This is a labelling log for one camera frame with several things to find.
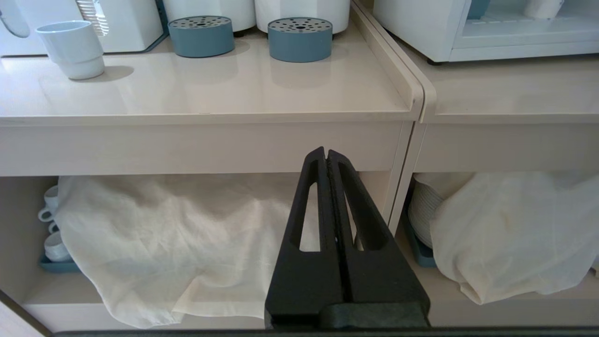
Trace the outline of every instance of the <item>blue cylindrical container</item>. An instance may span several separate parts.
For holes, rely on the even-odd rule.
[[[286,62],[312,62],[331,56],[333,25],[314,17],[290,17],[268,24],[270,56]]]
[[[231,19],[223,16],[190,16],[173,20],[168,31],[175,53],[186,58],[205,58],[235,48]]]

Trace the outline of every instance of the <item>stacked white plate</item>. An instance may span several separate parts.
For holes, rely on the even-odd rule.
[[[429,248],[432,248],[431,220],[442,202],[443,198],[432,187],[416,181],[408,218],[416,237]]]

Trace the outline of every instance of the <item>white cloth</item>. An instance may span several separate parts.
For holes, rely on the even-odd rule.
[[[298,178],[61,177],[55,219],[73,260],[123,323],[148,328],[184,314],[262,318]],[[305,221],[317,223],[317,212]],[[302,246],[318,250],[317,225],[304,231]]]
[[[478,173],[431,221],[437,267],[483,304],[576,286],[597,257],[599,175]]]

